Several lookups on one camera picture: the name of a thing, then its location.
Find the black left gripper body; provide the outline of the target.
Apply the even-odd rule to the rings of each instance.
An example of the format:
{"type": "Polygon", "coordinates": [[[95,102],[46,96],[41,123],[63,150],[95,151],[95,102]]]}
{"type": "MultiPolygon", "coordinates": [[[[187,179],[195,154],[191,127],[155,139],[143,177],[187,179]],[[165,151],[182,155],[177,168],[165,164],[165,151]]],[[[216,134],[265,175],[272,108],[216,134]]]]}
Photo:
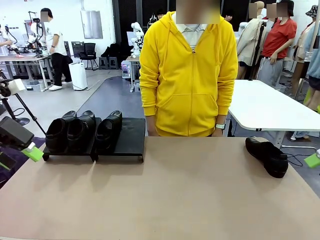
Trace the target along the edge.
{"type": "Polygon", "coordinates": [[[11,96],[11,90],[9,88],[9,81],[8,80],[1,80],[0,81],[0,94],[5,98],[11,96]]]}

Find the person's right hand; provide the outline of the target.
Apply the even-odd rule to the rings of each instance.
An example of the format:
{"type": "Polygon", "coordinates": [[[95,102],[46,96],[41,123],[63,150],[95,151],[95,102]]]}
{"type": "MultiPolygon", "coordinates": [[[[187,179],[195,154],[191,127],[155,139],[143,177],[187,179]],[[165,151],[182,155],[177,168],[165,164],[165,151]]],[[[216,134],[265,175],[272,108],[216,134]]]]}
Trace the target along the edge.
{"type": "Polygon", "coordinates": [[[149,137],[158,137],[156,129],[156,118],[154,115],[146,117],[147,133],[149,137]]]}

